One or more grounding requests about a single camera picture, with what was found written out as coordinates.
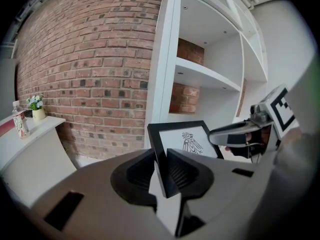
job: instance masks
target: flower pot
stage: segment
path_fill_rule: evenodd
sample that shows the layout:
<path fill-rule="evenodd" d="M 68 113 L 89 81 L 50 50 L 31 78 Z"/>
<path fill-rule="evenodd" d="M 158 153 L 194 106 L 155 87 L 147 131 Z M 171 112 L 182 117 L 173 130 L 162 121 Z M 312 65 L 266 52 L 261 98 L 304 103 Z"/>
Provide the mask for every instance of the flower pot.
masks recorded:
<path fill-rule="evenodd" d="M 46 118 L 45 110 L 43 108 L 38 110 L 32 110 L 32 117 L 33 120 L 36 122 Z"/>

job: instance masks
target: bird illustration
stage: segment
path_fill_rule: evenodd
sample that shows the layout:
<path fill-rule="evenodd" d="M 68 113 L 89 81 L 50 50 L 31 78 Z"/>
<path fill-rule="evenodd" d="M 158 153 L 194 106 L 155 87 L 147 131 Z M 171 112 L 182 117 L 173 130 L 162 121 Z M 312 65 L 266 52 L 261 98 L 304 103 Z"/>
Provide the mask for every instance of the bird illustration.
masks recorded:
<path fill-rule="evenodd" d="M 183 132 L 182 137 L 184 138 L 183 150 L 195 154 L 202 154 L 203 147 L 195 141 L 194 135 L 188 132 Z"/>

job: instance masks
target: white counter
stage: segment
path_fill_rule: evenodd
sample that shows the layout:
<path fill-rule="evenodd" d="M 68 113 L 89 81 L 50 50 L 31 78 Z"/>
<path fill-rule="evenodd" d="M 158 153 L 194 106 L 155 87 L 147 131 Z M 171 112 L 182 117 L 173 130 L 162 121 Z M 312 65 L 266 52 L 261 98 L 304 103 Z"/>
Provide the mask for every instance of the white counter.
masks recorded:
<path fill-rule="evenodd" d="M 0 125 L 12 116 L 0 121 Z M 30 207 L 55 184 L 76 171 L 56 131 L 63 118 L 27 118 L 30 136 L 20 139 L 16 128 L 0 137 L 0 175 L 15 199 Z"/>

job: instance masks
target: bottle label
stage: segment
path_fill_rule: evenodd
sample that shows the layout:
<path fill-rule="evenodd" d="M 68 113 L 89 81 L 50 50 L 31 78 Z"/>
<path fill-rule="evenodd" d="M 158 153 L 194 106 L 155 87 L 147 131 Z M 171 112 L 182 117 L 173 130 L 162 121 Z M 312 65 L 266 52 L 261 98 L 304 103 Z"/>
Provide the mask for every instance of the bottle label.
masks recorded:
<path fill-rule="evenodd" d="M 28 134 L 29 130 L 28 130 L 28 126 L 26 122 L 27 120 L 25 118 L 24 113 L 21 112 L 20 114 L 14 115 L 13 121 L 14 121 L 15 128 L 18 130 L 19 137 L 20 138 L 25 137 Z"/>

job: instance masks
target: rectangular hole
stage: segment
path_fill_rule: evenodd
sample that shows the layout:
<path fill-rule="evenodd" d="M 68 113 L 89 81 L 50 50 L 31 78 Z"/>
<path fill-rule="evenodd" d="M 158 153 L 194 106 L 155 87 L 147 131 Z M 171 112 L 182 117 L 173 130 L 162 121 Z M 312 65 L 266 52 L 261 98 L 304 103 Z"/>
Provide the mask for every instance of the rectangular hole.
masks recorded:
<path fill-rule="evenodd" d="M 44 221 L 61 231 L 83 197 L 81 193 L 70 191 L 44 218 Z"/>
<path fill-rule="evenodd" d="M 242 176 L 249 177 L 249 178 L 251 178 L 252 175 L 254 175 L 253 171 L 240 169 L 240 168 L 235 168 L 235 169 L 232 170 L 232 172 L 235 173 L 235 174 L 239 174 L 239 175 L 242 175 Z"/>

